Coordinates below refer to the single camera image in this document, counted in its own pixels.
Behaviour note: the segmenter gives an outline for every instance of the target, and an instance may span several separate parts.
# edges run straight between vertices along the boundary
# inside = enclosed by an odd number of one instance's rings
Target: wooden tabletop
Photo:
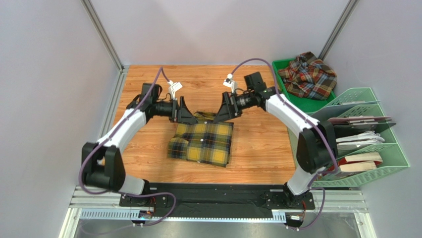
[[[144,82],[151,83],[160,65],[132,65],[129,68],[114,123],[123,115],[126,106],[141,93]],[[230,89],[222,82],[234,65],[166,65],[164,71],[173,82],[183,88],[176,96],[185,97],[188,109],[218,112],[222,93]],[[246,89],[244,76],[259,71],[267,86],[273,86],[267,66],[240,67],[233,79]],[[161,75],[157,84],[167,93],[168,84]],[[129,142],[123,152],[128,174],[150,182],[244,183],[282,184],[295,171],[292,149],[286,126],[273,115],[254,107],[243,111],[234,122],[232,157],[226,168],[167,158],[167,145],[174,136],[177,124],[168,118],[154,117]]]

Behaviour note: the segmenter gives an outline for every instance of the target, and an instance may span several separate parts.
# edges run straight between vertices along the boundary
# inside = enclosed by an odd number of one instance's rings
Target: wall
[[[326,62],[338,74],[336,92],[371,87],[411,168],[364,185],[362,191],[380,238],[420,237],[422,2],[363,0]]]
[[[56,238],[117,70],[80,1],[0,5],[0,237]]]
[[[92,0],[124,64],[319,55],[347,0]]]

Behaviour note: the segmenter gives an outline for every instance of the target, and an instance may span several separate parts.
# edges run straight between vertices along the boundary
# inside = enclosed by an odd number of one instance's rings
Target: mint green plastic crate
[[[330,93],[330,96],[326,100],[313,100],[309,98],[299,98],[289,92],[287,92],[286,87],[284,86],[283,80],[281,79],[280,75],[278,74],[279,69],[284,69],[289,66],[289,62],[294,59],[284,59],[284,60],[276,60],[272,62],[272,67],[274,68],[275,75],[277,75],[278,86],[283,91],[283,94],[286,95],[286,98],[293,103],[296,107],[307,114],[312,114],[325,105],[335,99],[334,92]]]
[[[373,94],[370,88],[352,88],[341,95],[339,95],[336,100],[341,100],[334,102],[333,105],[336,105],[340,102],[353,102],[353,101],[376,101],[375,95]],[[379,104],[374,105],[358,105],[345,113],[339,115],[338,117],[350,117],[350,116],[384,116],[384,112]],[[296,152],[297,152],[297,137],[293,134],[292,131],[288,130],[290,142],[293,151],[293,157],[295,158],[296,166],[298,166],[296,161]],[[390,128],[381,133],[381,136],[385,139],[385,143],[375,144],[364,147],[358,151],[347,155],[355,155],[368,152],[378,152],[382,159],[383,163],[378,166],[375,170],[366,171],[357,175],[353,175],[347,178],[342,178],[339,180],[318,180],[313,183],[312,186],[318,187],[359,187],[363,184],[372,182],[374,180],[386,177],[398,171],[404,170],[409,167],[409,162],[407,161],[400,145],[397,142],[394,131]]]

